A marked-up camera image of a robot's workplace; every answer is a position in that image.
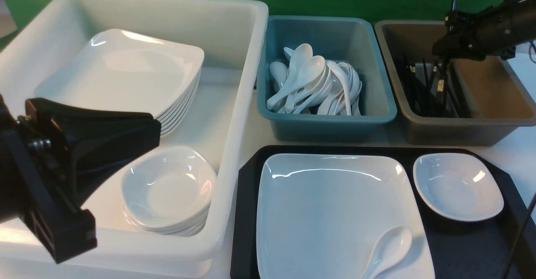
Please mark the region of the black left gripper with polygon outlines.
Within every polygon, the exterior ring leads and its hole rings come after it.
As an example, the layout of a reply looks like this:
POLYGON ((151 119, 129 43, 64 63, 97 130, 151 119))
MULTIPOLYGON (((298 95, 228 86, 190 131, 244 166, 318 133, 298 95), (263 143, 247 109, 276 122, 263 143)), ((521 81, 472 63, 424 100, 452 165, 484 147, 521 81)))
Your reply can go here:
POLYGON ((104 182, 160 143, 150 113, 99 111, 44 98, 13 117, 1 101, 1 222, 19 218, 61 264, 97 247, 84 204, 104 182))

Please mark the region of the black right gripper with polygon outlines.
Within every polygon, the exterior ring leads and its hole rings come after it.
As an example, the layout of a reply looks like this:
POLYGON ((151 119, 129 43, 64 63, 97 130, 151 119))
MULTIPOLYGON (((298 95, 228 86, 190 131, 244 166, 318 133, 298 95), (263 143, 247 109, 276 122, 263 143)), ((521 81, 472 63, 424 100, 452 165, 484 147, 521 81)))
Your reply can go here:
POLYGON ((487 56, 513 58, 518 45, 536 38, 535 8, 535 0, 521 0, 479 13, 452 10, 445 16, 447 33, 432 45, 432 54, 473 61, 483 61, 487 56))

